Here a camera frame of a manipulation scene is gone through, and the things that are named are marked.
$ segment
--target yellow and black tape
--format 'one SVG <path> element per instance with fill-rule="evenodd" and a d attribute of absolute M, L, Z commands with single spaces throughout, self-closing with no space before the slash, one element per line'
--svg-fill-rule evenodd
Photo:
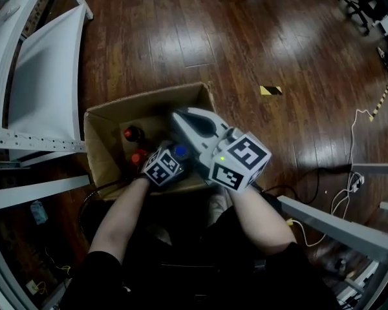
<path fill-rule="evenodd" d="M 280 86 L 260 86 L 262 96 L 281 96 L 283 95 Z"/>
<path fill-rule="evenodd" d="M 373 121 L 375 116 L 377 115 L 378 113 L 378 110 L 381 108 L 382 106 L 382 103 L 383 101 L 385 100 L 385 98 L 387 97 L 387 94 L 388 94 L 388 85 L 387 87 L 385 88 L 385 91 L 383 92 L 382 94 L 382 97 L 381 97 L 381 100 L 378 102 L 378 104 L 376 105 L 376 108 L 374 109 L 374 111 L 372 112 L 372 116 L 369 116 L 369 120 L 370 121 Z"/>

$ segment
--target black shirt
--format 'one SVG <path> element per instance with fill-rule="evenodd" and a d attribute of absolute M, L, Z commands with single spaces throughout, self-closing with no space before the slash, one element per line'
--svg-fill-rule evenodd
<path fill-rule="evenodd" d="M 87 255 L 72 280 L 61 303 L 61 310 L 69 309 L 133 309 L 144 305 L 166 305 L 186 308 L 233 305 L 259 309 L 340 309 L 332 291 L 295 243 L 266 259 L 264 273 L 239 275 L 216 272 L 204 275 L 203 282 L 215 293 L 189 295 L 174 287 L 168 288 L 167 274 L 161 280 L 147 280 L 143 291 L 128 291 L 123 284 L 122 267 L 111 254 L 93 252 Z M 175 285 L 184 285 L 183 281 Z"/>

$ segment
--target black sleeve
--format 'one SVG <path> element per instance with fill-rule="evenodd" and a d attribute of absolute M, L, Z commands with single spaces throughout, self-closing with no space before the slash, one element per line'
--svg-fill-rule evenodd
<path fill-rule="evenodd" d="M 281 307 L 299 309 L 341 309 L 334 293 L 309 263 L 306 254 L 291 243 L 266 260 L 269 290 Z"/>
<path fill-rule="evenodd" d="M 124 308 L 121 265 L 111 254 L 95 251 L 87 255 L 61 301 L 60 309 Z"/>

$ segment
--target desk leg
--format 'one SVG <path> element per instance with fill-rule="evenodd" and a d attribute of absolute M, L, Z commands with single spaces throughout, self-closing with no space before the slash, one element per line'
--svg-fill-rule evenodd
<path fill-rule="evenodd" d="M 282 210 L 327 236 L 376 260 L 388 261 L 388 234 L 357 223 L 348 222 L 298 201 L 278 197 Z"/>
<path fill-rule="evenodd" d="M 360 174 L 388 174 L 388 163 L 354 163 L 352 170 Z"/>

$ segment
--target open cardboard box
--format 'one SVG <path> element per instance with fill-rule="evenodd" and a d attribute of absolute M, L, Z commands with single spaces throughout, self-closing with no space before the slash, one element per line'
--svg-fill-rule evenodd
<path fill-rule="evenodd" d="M 127 163 L 138 144 L 127 141 L 123 131 L 134 125 L 144 130 L 155 145 L 162 140 L 177 140 L 170 123 L 171 112 L 182 107 L 215 111 L 213 96 L 204 83 L 194 83 L 145 92 L 89 108 L 85 113 L 85 146 L 94 184 L 97 187 L 127 175 Z M 125 185 L 99 191 L 105 200 L 116 199 Z M 191 192 L 206 188 L 203 179 L 192 172 L 185 180 L 172 183 L 151 195 Z"/>

